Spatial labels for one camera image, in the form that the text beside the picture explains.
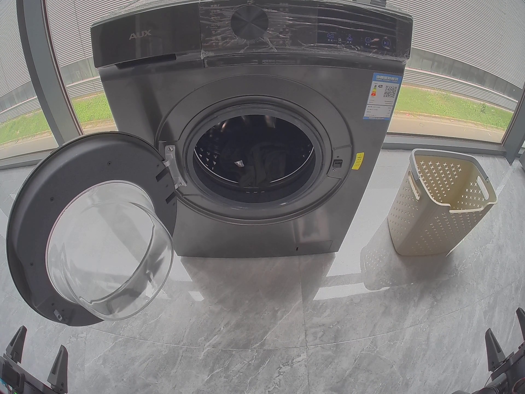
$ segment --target washing machine door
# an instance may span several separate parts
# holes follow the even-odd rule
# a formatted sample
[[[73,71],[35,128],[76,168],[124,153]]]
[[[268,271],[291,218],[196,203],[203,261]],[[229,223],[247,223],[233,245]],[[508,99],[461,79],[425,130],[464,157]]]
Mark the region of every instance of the washing machine door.
[[[175,186],[148,142],[85,135],[25,180],[7,226],[22,298],[50,320],[84,326],[128,318],[161,290],[173,261]]]

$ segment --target front-load washing machine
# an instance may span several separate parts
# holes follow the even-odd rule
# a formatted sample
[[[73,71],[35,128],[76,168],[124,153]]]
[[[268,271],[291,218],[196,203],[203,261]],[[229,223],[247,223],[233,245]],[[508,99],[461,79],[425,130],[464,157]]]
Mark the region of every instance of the front-load washing machine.
[[[23,298],[85,325],[145,307],[173,251],[338,251],[411,38],[377,0],[139,0],[93,25],[119,131],[66,143],[24,183],[7,234]]]

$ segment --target laundry basket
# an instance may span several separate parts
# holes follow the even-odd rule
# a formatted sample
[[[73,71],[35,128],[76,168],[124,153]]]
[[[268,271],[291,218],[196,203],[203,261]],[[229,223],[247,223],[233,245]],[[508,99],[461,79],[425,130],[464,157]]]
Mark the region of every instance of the laundry basket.
[[[415,149],[388,217],[394,247],[400,255],[448,254],[496,201],[474,157]]]

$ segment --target building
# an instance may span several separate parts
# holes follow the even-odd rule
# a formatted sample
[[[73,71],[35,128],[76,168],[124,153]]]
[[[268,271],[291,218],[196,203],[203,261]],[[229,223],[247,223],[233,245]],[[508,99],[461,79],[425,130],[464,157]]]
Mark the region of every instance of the building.
[[[90,25],[134,0],[46,0],[70,97],[102,89]],[[525,0],[387,0],[414,16],[405,83],[513,110],[525,82]],[[38,109],[18,34],[16,0],[0,0],[0,122]]]

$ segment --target control panel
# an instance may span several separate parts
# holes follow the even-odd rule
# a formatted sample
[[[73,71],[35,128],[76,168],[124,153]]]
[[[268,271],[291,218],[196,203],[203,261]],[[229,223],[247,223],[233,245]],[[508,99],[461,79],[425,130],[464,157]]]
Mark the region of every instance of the control panel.
[[[411,36],[409,15],[317,0],[183,3],[110,18],[91,28],[96,67],[191,54],[207,59],[250,53],[325,58],[358,53],[406,61]]]
[[[200,3],[200,23],[202,48],[215,54],[279,48],[359,51],[392,58],[410,54],[410,42],[398,38],[409,23],[411,32],[411,20],[373,7],[300,0],[216,1]]]

